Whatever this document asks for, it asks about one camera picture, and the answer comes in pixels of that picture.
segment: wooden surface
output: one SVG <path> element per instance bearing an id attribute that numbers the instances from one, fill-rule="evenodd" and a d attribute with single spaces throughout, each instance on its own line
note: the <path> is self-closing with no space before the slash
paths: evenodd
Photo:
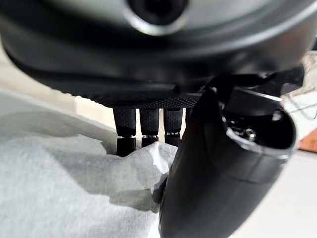
<path id="1" fill-rule="evenodd" d="M 317 129 L 301 140 L 300 149 L 317 153 Z"/>

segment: circular hole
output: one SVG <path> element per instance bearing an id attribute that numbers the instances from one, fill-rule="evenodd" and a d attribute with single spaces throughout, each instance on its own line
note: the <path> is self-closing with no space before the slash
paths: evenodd
<path id="1" fill-rule="evenodd" d="M 186 9 L 188 0 L 128 0 L 142 20 L 153 25 L 169 25 Z"/>
<path id="2" fill-rule="evenodd" d="M 145 0 L 145 9 L 157 17 L 166 17 L 173 10 L 172 0 Z"/>

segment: curved black casing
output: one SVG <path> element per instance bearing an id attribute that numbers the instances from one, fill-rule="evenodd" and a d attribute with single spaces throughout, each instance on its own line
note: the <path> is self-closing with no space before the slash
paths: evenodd
<path id="1" fill-rule="evenodd" d="M 172 164 L 160 210 L 162 238 L 227 238 L 257 207 L 295 148 L 296 131 L 284 121 L 259 146 L 226 127 L 214 92 L 206 92 L 191 115 Z"/>
<path id="2" fill-rule="evenodd" d="M 188 8 L 194 3 L 216 11 L 203 0 Z M 315 0 L 276 0 L 237 19 L 214 25 L 206 15 L 196 28 L 153 37 L 131 27 L 124 9 L 99 22 L 47 0 L 1 0 L 0 33 L 13 62 L 53 89 L 110 107 L 192 108 L 190 93 L 215 75 L 299 65 L 315 39 L 316 11 Z M 191 17 L 203 20 L 199 11 Z"/>

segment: white fabric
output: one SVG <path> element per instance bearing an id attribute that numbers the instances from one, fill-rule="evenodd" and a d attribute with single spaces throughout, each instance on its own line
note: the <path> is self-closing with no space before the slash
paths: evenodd
<path id="1" fill-rule="evenodd" d="M 0 237 L 159 238 L 157 189 L 176 147 L 121 158 L 116 133 L 0 94 Z"/>

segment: wire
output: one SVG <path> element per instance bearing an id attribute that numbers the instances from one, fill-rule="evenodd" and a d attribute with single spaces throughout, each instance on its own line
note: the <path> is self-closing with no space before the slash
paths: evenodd
<path id="1" fill-rule="evenodd" d="M 316 110 L 316 113 L 315 113 L 315 116 L 312 118 L 310 117 L 309 115 L 307 115 L 305 112 L 304 112 L 304 109 L 307 109 L 307 108 L 311 108 L 311 107 L 314 107 L 314 106 L 317 106 L 317 103 L 316 104 L 313 104 L 313 105 L 309 105 L 309 106 L 306 106 L 304 108 L 301 108 L 298 103 L 296 103 L 290 96 L 288 97 L 289 101 L 297 108 L 295 111 L 292 111 L 290 112 L 289 114 L 291 113 L 295 113 L 295 112 L 300 112 L 303 117 L 305 117 L 307 120 L 315 120 L 317 118 L 317 110 Z"/>

